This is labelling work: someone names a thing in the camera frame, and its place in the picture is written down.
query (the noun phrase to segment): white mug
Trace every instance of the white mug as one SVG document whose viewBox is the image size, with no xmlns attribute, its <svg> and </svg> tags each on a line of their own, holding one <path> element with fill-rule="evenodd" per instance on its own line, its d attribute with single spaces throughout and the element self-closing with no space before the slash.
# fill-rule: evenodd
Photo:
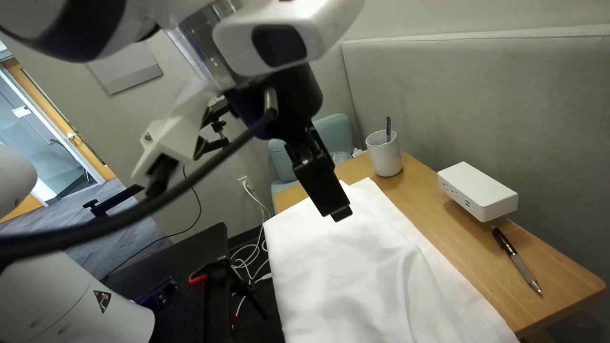
<svg viewBox="0 0 610 343">
<path fill-rule="evenodd" d="M 402 172 L 402 155 L 398 148 L 398 134 L 390 130 L 373 132 L 366 138 L 367 157 L 379 178 L 392 178 Z"/>
</svg>

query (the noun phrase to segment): white box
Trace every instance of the white box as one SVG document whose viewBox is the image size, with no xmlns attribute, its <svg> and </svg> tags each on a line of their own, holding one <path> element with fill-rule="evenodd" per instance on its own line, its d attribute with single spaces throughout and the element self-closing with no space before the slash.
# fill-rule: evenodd
<svg viewBox="0 0 610 343">
<path fill-rule="evenodd" d="M 438 186 L 480 224 L 516 212 L 518 195 L 467 163 L 440 170 Z"/>
</svg>

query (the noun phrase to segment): wooden tabletop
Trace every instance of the wooden tabletop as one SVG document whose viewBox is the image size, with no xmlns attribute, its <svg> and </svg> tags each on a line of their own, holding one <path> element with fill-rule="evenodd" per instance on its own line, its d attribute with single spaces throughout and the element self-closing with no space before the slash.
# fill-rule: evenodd
<svg viewBox="0 0 610 343">
<path fill-rule="evenodd" d="M 438 189 L 436 174 L 413 157 L 404 155 L 404 172 L 388 180 L 373 174 L 367 155 L 339 165 L 335 174 L 345 184 L 364 178 L 375 182 L 421 235 L 497 310 L 518 338 L 571 313 L 606 289 L 604 281 L 531 233 L 501 222 L 501 231 L 543 289 L 539 298 L 497 249 L 488 226 L 480 226 L 449 201 Z M 282 212 L 305 197 L 301 186 L 286 189 L 274 197 L 274 210 Z"/>
</svg>

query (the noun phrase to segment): cable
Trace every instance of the cable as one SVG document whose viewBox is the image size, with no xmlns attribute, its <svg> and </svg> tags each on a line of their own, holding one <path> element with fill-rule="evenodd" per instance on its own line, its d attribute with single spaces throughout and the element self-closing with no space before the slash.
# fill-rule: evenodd
<svg viewBox="0 0 610 343">
<path fill-rule="evenodd" d="M 146 199 L 122 214 L 116 214 L 112 218 L 101 218 L 93 224 L 80 224 L 62 230 L 49 230 L 36 235 L 11 235 L 0 239 L 0 262 L 15 262 L 55 250 L 66 250 L 70 247 L 116 233 L 127 226 L 133 226 L 148 218 L 150 214 L 162 210 L 164 207 L 179 199 L 183 193 L 186 193 L 190 188 L 194 188 L 200 180 L 204 180 L 209 172 L 223 165 L 232 153 L 244 148 L 257 132 L 265 130 L 266 125 L 274 119 L 274 111 L 265 111 L 265 115 L 251 129 L 247 129 L 242 136 L 228 144 L 221 153 L 213 155 L 204 167 L 194 170 L 179 186 L 156 199 Z"/>
<path fill-rule="evenodd" d="M 148 250 L 150 247 L 154 247 L 154 245 L 165 241 L 165 239 L 179 237 L 179 235 L 184 235 L 184 233 L 192 231 L 192 230 L 196 228 L 196 224 L 202 220 L 204 209 L 202 209 L 202 201 L 200 201 L 198 193 L 196 193 L 192 188 L 190 188 L 190 193 L 194 195 L 198 212 L 196 212 L 196 218 L 192 220 L 192 224 L 190 224 L 186 230 L 177 231 L 177 233 L 171 233 L 171 235 L 165 235 L 165 237 L 160 237 L 160 239 L 148 243 L 146 247 L 143 247 L 141 250 L 137 250 L 135 254 L 131 254 L 129 258 L 125 258 L 122 264 L 118 264 L 114 270 L 110 270 L 101 281 L 103 281 L 103 283 L 108 281 L 110 275 L 114 275 L 118 270 L 122 270 L 123 266 L 127 266 L 135 256 L 143 254 L 143 252 Z"/>
</svg>

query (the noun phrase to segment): white towel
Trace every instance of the white towel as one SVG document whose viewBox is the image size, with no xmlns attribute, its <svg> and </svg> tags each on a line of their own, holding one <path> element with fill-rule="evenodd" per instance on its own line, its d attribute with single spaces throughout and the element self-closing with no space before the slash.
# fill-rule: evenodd
<svg viewBox="0 0 610 343">
<path fill-rule="evenodd" d="M 495 310 L 369 180 L 352 216 L 310 201 L 265 224 L 287 343 L 516 343 Z"/>
</svg>

